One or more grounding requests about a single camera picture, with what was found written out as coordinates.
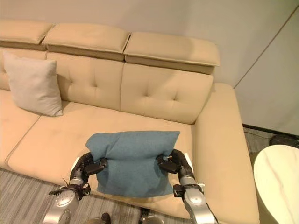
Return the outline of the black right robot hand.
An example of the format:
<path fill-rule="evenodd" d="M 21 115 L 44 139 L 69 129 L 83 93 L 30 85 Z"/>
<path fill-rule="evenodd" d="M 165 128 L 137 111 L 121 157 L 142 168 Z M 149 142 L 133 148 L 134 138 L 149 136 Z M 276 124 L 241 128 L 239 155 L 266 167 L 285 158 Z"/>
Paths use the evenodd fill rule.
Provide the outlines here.
<path fill-rule="evenodd" d="M 184 176 L 195 178 L 185 155 L 179 150 L 173 149 L 169 156 L 160 154 L 156 157 L 156 161 L 161 170 L 172 174 L 178 173 L 179 179 Z"/>

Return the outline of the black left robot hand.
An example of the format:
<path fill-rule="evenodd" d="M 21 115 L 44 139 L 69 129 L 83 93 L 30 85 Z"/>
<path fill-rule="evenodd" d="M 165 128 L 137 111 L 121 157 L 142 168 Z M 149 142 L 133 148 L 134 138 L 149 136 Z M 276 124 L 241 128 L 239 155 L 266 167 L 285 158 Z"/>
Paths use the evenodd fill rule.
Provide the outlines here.
<path fill-rule="evenodd" d="M 89 176 L 97 174 L 107 167 L 108 161 L 106 158 L 94 161 L 92 154 L 86 153 L 75 160 L 71 168 L 70 180 L 79 179 L 88 182 Z"/>

